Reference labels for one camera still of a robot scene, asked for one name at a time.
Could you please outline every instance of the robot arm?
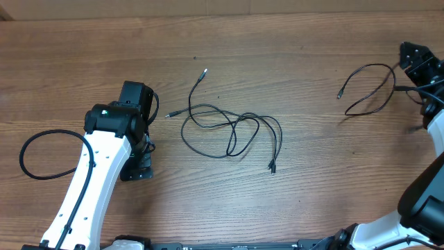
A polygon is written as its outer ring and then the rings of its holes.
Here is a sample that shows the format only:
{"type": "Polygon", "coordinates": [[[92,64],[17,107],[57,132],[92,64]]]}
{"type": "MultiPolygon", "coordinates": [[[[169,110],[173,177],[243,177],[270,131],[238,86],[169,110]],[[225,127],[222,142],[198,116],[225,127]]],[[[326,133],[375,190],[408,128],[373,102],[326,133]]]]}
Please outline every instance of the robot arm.
{"type": "MultiPolygon", "coordinates": [[[[404,42],[400,47],[400,66],[416,86],[430,85],[444,79],[444,65],[424,46],[404,42]]],[[[442,97],[443,85],[431,91],[442,97]]],[[[418,245],[444,244],[444,110],[432,98],[421,96],[421,114],[435,146],[437,159],[407,188],[398,210],[378,220],[341,229],[329,249],[403,249],[418,245]]]]}
{"type": "MultiPolygon", "coordinates": [[[[93,149],[95,165],[85,196],[60,249],[99,249],[103,219],[118,175],[122,181],[153,176],[150,149],[153,144],[149,140],[148,125],[154,120],[158,108],[159,100],[152,89],[143,83],[126,81],[119,101],[109,105],[96,104],[87,112],[85,139],[93,149]],[[153,97],[157,99],[157,108],[148,118],[153,97]]],[[[87,147],[83,145],[65,200],[40,245],[24,245],[23,250],[56,248],[85,182],[89,169],[88,154],[87,147]]],[[[129,246],[143,249],[144,245],[133,242],[129,246]]]]}

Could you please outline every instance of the black wire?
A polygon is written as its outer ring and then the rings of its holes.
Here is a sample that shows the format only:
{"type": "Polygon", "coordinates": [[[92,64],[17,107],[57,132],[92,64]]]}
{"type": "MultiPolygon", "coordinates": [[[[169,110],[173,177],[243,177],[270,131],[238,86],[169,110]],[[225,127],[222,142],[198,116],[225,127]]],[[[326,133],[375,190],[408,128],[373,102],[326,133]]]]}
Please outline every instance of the black wire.
{"type": "Polygon", "coordinates": [[[180,129],[180,136],[182,137],[183,142],[184,142],[184,143],[185,143],[185,144],[186,144],[191,150],[195,151],[196,153],[199,153],[199,154],[202,155],[202,156],[206,156],[206,157],[209,157],[209,158],[225,158],[225,157],[228,157],[228,156],[231,156],[231,157],[238,156],[238,155],[240,155],[241,153],[243,153],[243,152],[248,148],[248,146],[250,145],[250,143],[254,140],[254,138],[255,138],[255,136],[257,135],[257,132],[259,131],[259,128],[260,128],[260,122],[259,122],[259,121],[261,121],[261,122],[263,122],[265,125],[267,125],[267,126],[270,128],[271,132],[273,133],[273,137],[274,137],[273,159],[272,159],[271,162],[268,164],[268,168],[271,170],[271,173],[272,173],[272,174],[276,173],[276,159],[278,158],[278,155],[279,155],[280,149],[281,149],[281,147],[282,147],[282,127],[280,126],[279,122],[278,122],[275,118],[273,118],[273,117],[271,117],[271,116],[267,116],[267,115],[257,115],[257,114],[252,113],[252,112],[245,112],[244,114],[239,115],[239,114],[236,114],[236,113],[234,113],[234,112],[230,112],[230,111],[226,111],[226,110],[220,110],[219,108],[217,108],[216,106],[213,106],[213,105],[211,105],[211,104],[205,104],[205,103],[202,103],[202,104],[198,104],[198,105],[195,105],[195,106],[191,106],[191,96],[192,96],[192,94],[193,94],[193,91],[196,89],[197,85],[202,81],[202,79],[203,79],[202,76],[196,81],[196,84],[193,86],[193,88],[191,89],[191,91],[190,91],[190,93],[189,93],[189,96],[188,96],[188,108],[184,108],[184,109],[182,109],[182,110],[179,110],[179,111],[175,111],[175,112],[170,113],[170,114],[171,114],[171,117],[172,117],[172,116],[174,116],[174,115],[178,115],[178,114],[180,114],[180,113],[183,113],[183,112],[185,112],[185,111],[188,111],[189,116],[185,119],[185,121],[183,122],[182,128],[180,129]],[[195,112],[195,113],[192,113],[192,112],[191,112],[191,110],[193,110],[193,109],[195,109],[195,108],[202,108],[202,107],[212,108],[213,110],[203,111],[203,112],[195,112]],[[225,122],[225,123],[221,123],[221,124],[203,125],[203,124],[197,122],[197,121],[194,119],[194,116],[196,116],[196,115],[206,115],[206,114],[211,115],[212,113],[219,113],[219,114],[222,114],[223,117],[227,120],[227,122],[225,122]],[[237,119],[236,119],[235,121],[232,121],[232,120],[228,117],[228,115],[235,116],[235,117],[237,117],[237,119]],[[191,119],[196,125],[198,125],[198,126],[201,127],[201,128],[218,128],[218,127],[222,127],[222,126],[231,126],[231,129],[232,129],[232,130],[231,130],[231,136],[230,136],[230,139],[229,139],[229,141],[228,141],[228,145],[227,145],[227,149],[225,150],[225,154],[220,155],[220,156],[213,156],[213,155],[209,155],[209,154],[207,154],[207,153],[204,153],[204,152],[199,151],[199,150],[195,149],[194,147],[192,147],[192,146],[190,145],[190,143],[188,143],[188,141],[185,139],[185,137],[184,137],[184,135],[183,135],[183,131],[184,131],[185,124],[187,124],[187,122],[188,122],[190,119],[191,119]],[[242,149],[241,151],[237,152],[237,153],[233,153],[234,150],[235,150],[235,148],[236,148],[236,146],[237,146],[236,126],[237,126],[237,124],[238,124],[239,122],[245,121],[245,120],[247,120],[247,119],[251,119],[251,120],[253,120],[253,121],[256,122],[256,125],[257,125],[256,130],[255,130],[255,132],[253,133],[253,135],[251,136],[251,138],[249,139],[248,143],[243,147],[243,149],[242,149]],[[278,137],[277,137],[277,135],[276,135],[275,130],[274,130],[273,127],[272,127],[272,126],[266,121],[266,119],[272,119],[272,120],[273,120],[273,121],[279,126],[279,130],[280,130],[280,139],[279,139],[279,142],[278,142],[278,139],[277,139],[278,137]]]}
{"type": "Polygon", "coordinates": [[[363,70],[363,69],[366,68],[366,67],[370,67],[370,66],[383,66],[383,67],[386,67],[386,68],[390,69],[390,72],[391,72],[392,75],[393,75],[393,89],[391,90],[390,95],[388,96],[387,100],[386,100],[386,101],[385,101],[385,102],[384,102],[379,108],[377,108],[377,109],[375,109],[375,110],[373,110],[373,111],[370,111],[370,112],[362,112],[362,113],[354,113],[354,114],[348,114],[348,111],[349,111],[350,109],[352,109],[353,107],[355,107],[357,104],[361,103],[362,101],[366,100],[368,97],[373,96],[373,95],[374,95],[374,94],[375,94],[380,88],[382,88],[382,86],[384,86],[384,84],[385,84],[385,83],[387,82],[387,80],[389,79],[389,78],[388,78],[389,75],[388,75],[388,76],[384,79],[384,81],[383,81],[379,86],[377,86],[377,88],[376,88],[375,90],[373,90],[370,94],[366,95],[364,98],[358,100],[357,102],[355,102],[354,104],[352,104],[349,108],[347,108],[347,110],[345,111],[345,115],[348,115],[348,116],[360,116],[360,115],[370,115],[370,114],[373,114],[373,113],[379,112],[380,110],[382,110],[382,109],[387,105],[387,103],[390,101],[391,96],[392,96],[393,93],[395,92],[395,87],[396,87],[396,76],[395,76],[395,72],[393,71],[393,69],[392,69],[390,66],[388,66],[388,65],[386,65],[386,64],[384,64],[384,63],[371,63],[371,64],[364,65],[364,66],[360,67],[359,69],[356,69],[356,70],[355,70],[355,71],[354,71],[354,72],[353,72],[353,73],[347,78],[347,80],[345,81],[345,83],[344,83],[344,85],[342,86],[341,90],[339,91],[338,99],[340,99],[340,98],[342,97],[343,91],[344,91],[345,86],[347,85],[348,81],[349,81],[354,75],[358,74],[361,70],[363,70]]]}
{"type": "Polygon", "coordinates": [[[20,155],[19,155],[19,163],[20,163],[21,169],[23,170],[23,172],[27,176],[29,176],[31,178],[34,178],[36,180],[50,180],[50,179],[58,178],[58,177],[61,177],[61,176],[65,176],[67,174],[70,174],[70,173],[76,171],[76,167],[75,167],[75,168],[73,168],[73,169],[71,169],[69,171],[63,172],[61,174],[54,174],[52,176],[36,176],[36,175],[30,173],[26,169],[25,164],[24,164],[24,154],[25,154],[25,150],[28,147],[28,145],[33,140],[35,140],[35,139],[37,139],[37,138],[39,138],[39,137],[41,137],[43,135],[54,134],[54,133],[64,133],[64,134],[73,135],[73,136],[79,138],[85,144],[85,146],[87,147],[88,152],[89,152],[89,168],[88,168],[88,173],[86,175],[85,183],[83,184],[82,190],[80,191],[80,194],[78,195],[77,202],[74,205],[74,208],[72,209],[72,212],[71,212],[71,215],[69,216],[67,224],[63,228],[62,235],[60,236],[60,239],[58,240],[57,245],[55,246],[55,250],[59,250],[60,247],[62,246],[62,243],[65,240],[69,230],[71,230],[72,222],[74,221],[74,217],[76,216],[77,210],[80,207],[80,203],[82,202],[82,199],[85,196],[86,189],[87,189],[88,184],[89,184],[89,180],[91,179],[92,169],[93,169],[95,164],[94,164],[94,153],[92,151],[91,145],[89,144],[89,142],[81,134],[73,132],[73,131],[67,131],[67,130],[64,130],[64,129],[48,130],[48,131],[43,131],[43,132],[40,132],[40,133],[37,133],[37,134],[33,135],[31,138],[29,138],[23,144],[22,150],[20,151],[20,155]]]}
{"type": "Polygon", "coordinates": [[[154,122],[154,119],[157,117],[157,112],[159,111],[159,96],[155,92],[153,92],[153,96],[155,97],[156,106],[155,106],[155,111],[154,111],[153,115],[151,115],[150,119],[148,119],[148,121],[146,121],[147,127],[154,122]]]}
{"type": "Polygon", "coordinates": [[[415,239],[415,238],[412,238],[412,237],[406,237],[404,239],[399,239],[399,240],[396,240],[394,242],[387,243],[387,244],[382,245],[380,247],[376,247],[374,250],[383,250],[383,249],[387,249],[389,247],[396,246],[396,245],[401,244],[401,243],[410,244],[410,242],[417,242],[417,243],[423,244],[424,246],[429,247],[429,248],[434,249],[434,250],[444,250],[443,247],[438,247],[438,246],[435,246],[435,245],[430,244],[428,242],[425,242],[423,240],[415,239]]]}
{"type": "Polygon", "coordinates": [[[370,115],[370,114],[373,114],[373,113],[379,112],[379,111],[382,110],[382,109],[386,106],[386,104],[390,101],[390,99],[391,99],[391,97],[393,96],[393,93],[394,93],[395,91],[406,92],[407,96],[408,96],[411,100],[413,100],[415,103],[417,103],[417,104],[421,104],[421,105],[422,105],[423,102],[419,102],[419,101],[416,101],[415,99],[413,99],[413,97],[411,97],[411,96],[409,95],[409,91],[415,91],[415,92],[417,92],[417,93],[419,93],[419,94],[423,94],[423,95],[425,95],[425,96],[430,97],[431,99],[434,99],[435,101],[439,102],[440,104],[444,105],[444,101],[443,101],[441,98],[439,98],[439,97],[437,96],[437,94],[438,94],[439,92],[442,91],[442,88],[441,88],[440,90],[436,91],[436,93],[434,93],[434,94],[432,94],[432,93],[430,93],[430,92],[427,91],[427,88],[436,87],[437,85],[442,85],[442,84],[444,84],[444,79],[443,79],[443,80],[440,80],[440,81],[437,81],[437,82],[435,82],[435,83],[426,84],[426,85],[423,85],[423,86],[420,86],[420,87],[397,86],[397,85],[396,85],[396,75],[395,75],[395,72],[393,71],[393,69],[396,68],[398,65],[399,65],[399,63],[397,63],[397,64],[392,68],[392,67],[390,67],[390,66],[388,66],[388,65],[386,65],[386,64],[384,64],[384,63],[371,63],[371,64],[364,65],[364,66],[360,67],[359,69],[356,69],[353,73],[351,73],[351,75],[350,75],[350,76],[347,78],[347,80],[345,81],[345,83],[344,83],[343,87],[341,88],[341,90],[339,90],[339,93],[338,93],[338,99],[340,99],[340,98],[342,97],[343,92],[344,92],[344,89],[345,89],[345,87],[346,87],[348,81],[349,81],[354,75],[358,74],[361,70],[363,70],[364,68],[366,68],[366,67],[370,67],[370,66],[383,66],[383,67],[386,67],[386,68],[388,68],[388,69],[390,70],[390,72],[387,74],[386,78],[382,81],[382,83],[381,83],[379,86],[377,86],[377,88],[376,88],[375,90],[373,90],[370,94],[366,95],[364,98],[361,98],[360,100],[358,100],[358,101],[356,101],[354,104],[352,104],[350,107],[348,107],[347,110],[345,110],[345,115],[347,115],[347,116],[360,116],[360,115],[370,115]],[[378,90],[379,90],[379,89],[380,89],[380,88],[381,88],[381,87],[387,82],[387,80],[389,79],[390,74],[393,76],[393,88],[392,88],[392,90],[391,90],[391,92],[390,92],[390,95],[387,97],[386,101],[385,101],[385,102],[384,102],[379,108],[376,108],[375,110],[372,110],[372,111],[370,111],[370,112],[353,113],[353,114],[349,114],[349,113],[348,113],[348,111],[349,111],[350,109],[352,109],[353,107],[355,107],[357,104],[359,104],[359,103],[361,103],[362,101],[365,101],[367,98],[373,96],[374,93],[376,93],[376,92],[377,92],[377,91],[378,91],[378,90]]]}

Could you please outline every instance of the wood grain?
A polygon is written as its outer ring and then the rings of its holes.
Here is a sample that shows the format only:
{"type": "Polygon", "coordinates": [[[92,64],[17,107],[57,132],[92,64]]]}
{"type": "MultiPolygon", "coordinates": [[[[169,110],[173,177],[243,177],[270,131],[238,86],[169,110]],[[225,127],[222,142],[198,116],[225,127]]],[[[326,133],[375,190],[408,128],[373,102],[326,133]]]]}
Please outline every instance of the wood grain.
{"type": "MultiPolygon", "coordinates": [[[[82,132],[85,113],[117,99],[124,80],[144,82],[160,96],[150,127],[155,177],[117,182],[104,244],[120,234],[184,243],[319,238],[395,210],[434,159],[426,131],[405,133],[421,124],[419,107],[395,93],[382,112],[344,120],[343,111],[385,76],[378,68],[358,75],[340,101],[336,95],[359,66],[394,65],[403,41],[427,45],[443,58],[443,19],[444,12],[350,12],[1,22],[1,248],[38,243],[71,180],[25,176],[18,164],[22,144],[50,128],[82,132]],[[266,129],[241,158],[214,160],[183,144],[184,115],[164,118],[186,106],[205,68],[194,103],[280,121],[284,144],[274,177],[266,169],[272,150],[266,129]]],[[[398,84],[411,84],[395,72],[398,84]]],[[[388,93],[389,86],[370,108],[388,93]]],[[[239,128],[240,143],[252,128],[239,128]]],[[[229,131],[190,125],[185,134],[219,153],[229,131]]],[[[30,146],[25,162],[33,173],[77,164],[80,143],[51,136],[30,146]]]]}
{"type": "Polygon", "coordinates": [[[442,10],[442,0],[0,0],[19,21],[442,10]]]}

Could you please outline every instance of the cable plug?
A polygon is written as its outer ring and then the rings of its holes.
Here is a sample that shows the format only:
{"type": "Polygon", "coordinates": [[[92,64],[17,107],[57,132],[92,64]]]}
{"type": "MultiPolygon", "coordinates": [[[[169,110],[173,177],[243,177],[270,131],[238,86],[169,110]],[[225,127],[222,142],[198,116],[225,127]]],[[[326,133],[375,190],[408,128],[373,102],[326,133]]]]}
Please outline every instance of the cable plug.
{"type": "Polygon", "coordinates": [[[268,169],[271,169],[271,175],[276,174],[275,161],[271,160],[270,164],[268,164],[268,169]]]}
{"type": "Polygon", "coordinates": [[[271,160],[270,164],[268,164],[268,168],[267,169],[272,169],[274,164],[275,164],[275,161],[271,160]]]}
{"type": "Polygon", "coordinates": [[[182,113],[182,112],[174,111],[174,112],[169,113],[168,115],[165,115],[165,117],[168,117],[168,118],[175,117],[176,115],[179,115],[180,113],[182,113]]]}
{"type": "Polygon", "coordinates": [[[198,82],[201,82],[203,80],[203,78],[205,77],[205,75],[207,74],[208,69],[205,69],[202,74],[199,76],[199,79],[197,80],[198,82]]]}
{"type": "Polygon", "coordinates": [[[344,88],[341,88],[341,90],[339,90],[339,93],[338,93],[338,99],[340,99],[343,94],[344,94],[344,88]]]}

